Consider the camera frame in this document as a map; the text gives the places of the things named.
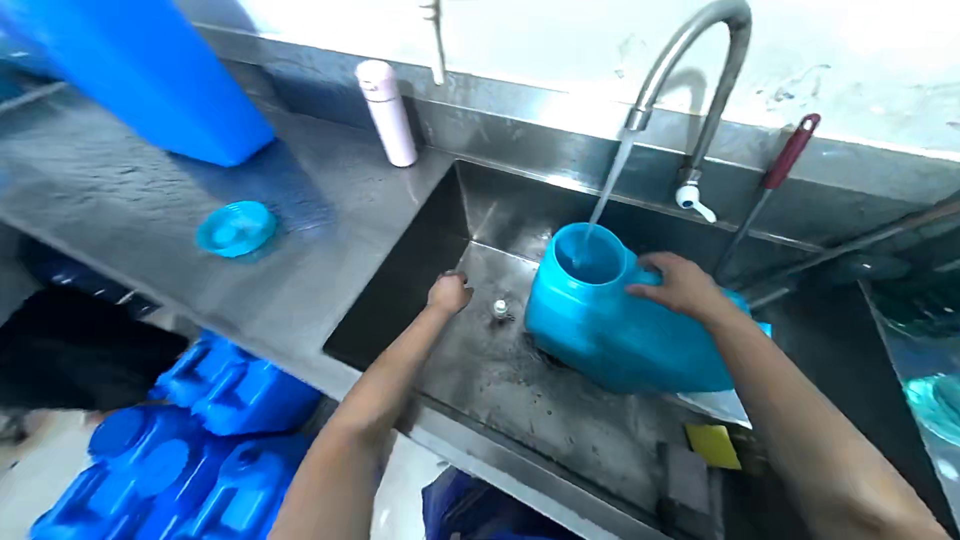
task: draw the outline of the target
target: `faucet spout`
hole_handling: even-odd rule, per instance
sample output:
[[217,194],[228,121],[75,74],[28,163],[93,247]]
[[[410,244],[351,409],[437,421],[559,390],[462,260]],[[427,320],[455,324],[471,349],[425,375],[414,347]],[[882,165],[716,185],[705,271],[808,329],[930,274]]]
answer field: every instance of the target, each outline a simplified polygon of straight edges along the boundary
[[[740,67],[747,56],[752,25],[750,6],[744,0],[716,0],[707,4],[690,20],[686,21],[666,48],[663,49],[663,52],[660,53],[660,57],[647,75],[647,80],[643,83],[640,95],[636,98],[636,105],[634,105],[627,119],[626,128],[628,130],[643,131],[647,128],[647,124],[650,123],[650,116],[653,114],[654,103],[657,102],[660,91],[663,89],[663,83],[673,71],[673,68],[676,67],[680,57],[684,55],[704,30],[718,22],[725,23],[730,30],[730,48],[727,50],[727,60],[724,64],[723,73],[720,75],[720,82],[717,83],[707,119],[704,120],[704,127],[697,138],[693,154],[686,158],[684,167],[680,170],[682,185],[695,186],[698,183],[701,163],[707,154],[707,148],[713,141],[717,127],[720,125],[720,115],[727,106],[727,100],[730,99],[733,85],[736,84],[736,77],[740,74]],[[681,206],[692,208],[693,204],[681,204]]]

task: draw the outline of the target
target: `dark cloth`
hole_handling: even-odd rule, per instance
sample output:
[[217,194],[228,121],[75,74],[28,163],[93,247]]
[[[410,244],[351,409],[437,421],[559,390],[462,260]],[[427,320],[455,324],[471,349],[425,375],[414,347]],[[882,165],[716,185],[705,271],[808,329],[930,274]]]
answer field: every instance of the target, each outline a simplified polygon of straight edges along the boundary
[[481,479],[448,467],[420,490],[426,540],[580,540]]
[[147,399],[186,338],[68,287],[28,298],[0,327],[0,406],[113,410]]

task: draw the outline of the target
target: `faucet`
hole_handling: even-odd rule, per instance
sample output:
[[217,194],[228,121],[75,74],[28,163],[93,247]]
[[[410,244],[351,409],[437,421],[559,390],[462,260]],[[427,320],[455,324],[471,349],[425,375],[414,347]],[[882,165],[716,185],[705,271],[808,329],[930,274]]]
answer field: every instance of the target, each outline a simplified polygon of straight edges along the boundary
[[736,77],[740,74],[743,59],[747,56],[752,17],[750,6],[744,0],[716,0],[686,21],[670,39],[670,43],[660,53],[657,63],[647,75],[640,95],[636,98],[636,105],[627,118],[626,126],[626,129],[635,132],[642,132],[647,128],[654,111],[654,103],[657,102],[663,83],[677,65],[677,61],[704,30],[721,21],[730,30],[727,60],[720,75],[720,82],[717,83],[716,92],[713,94],[713,101],[710,102],[710,111],[704,121],[704,127],[697,138],[697,145],[693,148],[693,154],[686,157],[684,166],[679,171],[680,188],[677,189],[676,194],[677,204],[681,208],[697,210],[710,223],[716,222],[717,217],[712,210],[700,202],[700,188],[697,184],[703,174],[700,166],[707,154],[707,148],[720,125],[720,114],[727,106],[733,85],[736,84]]

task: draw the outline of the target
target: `blue water container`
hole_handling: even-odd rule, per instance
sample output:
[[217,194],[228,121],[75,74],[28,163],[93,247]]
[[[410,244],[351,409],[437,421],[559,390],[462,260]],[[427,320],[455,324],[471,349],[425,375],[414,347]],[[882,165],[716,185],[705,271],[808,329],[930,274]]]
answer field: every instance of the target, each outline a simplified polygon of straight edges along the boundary
[[274,132],[171,0],[0,0],[85,94],[156,146],[232,166]]
[[[612,392],[713,392],[733,388],[703,325],[624,291],[630,283],[660,284],[636,267],[636,255],[607,229],[588,224],[557,231],[534,278],[526,328],[540,349]],[[724,291],[749,314],[746,302]]]
[[257,439],[238,446],[224,462],[217,484],[196,516],[173,538],[266,538],[307,447],[301,435]]
[[237,444],[210,435],[172,405],[116,412],[90,438],[94,464],[34,523],[31,538],[170,538],[209,494]]
[[189,408],[218,435],[299,428],[321,398],[319,390],[210,331],[156,386],[157,395]]

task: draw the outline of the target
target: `running water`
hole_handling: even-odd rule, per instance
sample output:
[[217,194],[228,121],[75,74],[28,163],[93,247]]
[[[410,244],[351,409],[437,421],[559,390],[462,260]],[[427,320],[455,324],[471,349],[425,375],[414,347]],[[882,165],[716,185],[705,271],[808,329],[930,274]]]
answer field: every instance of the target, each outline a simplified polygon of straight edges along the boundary
[[580,266],[583,262],[583,258],[587,256],[588,249],[587,243],[590,240],[590,235],[593,233],[593,226],[597,224],[597,220],[600,219],[600,214],[603,213],[603,208],[607,205],[607,201],[610,199],[610,194],[613,191],[613,186],[616,185],[616,179],[620,177],[620,171],[623,170],[624,163],[627,162],[627,157],[630,156],[630,151],[634,148],[634,139],[636,134],[639,132],[624,130],[623,139],[620,141],[620,147],[616,150],[616,157],[613,158],[613,165],[610,168],[610,174],[607,175],[607,182],[603,185],[603,192],[600,193],[600,200],[597,201],[597,206],[593,207],[593,214],[590,216],[589,225],[587,225],[587,232],[584,234],[584,239],[581,243],[581,247],[576,255],[576,258],[573,259],[574,266]]

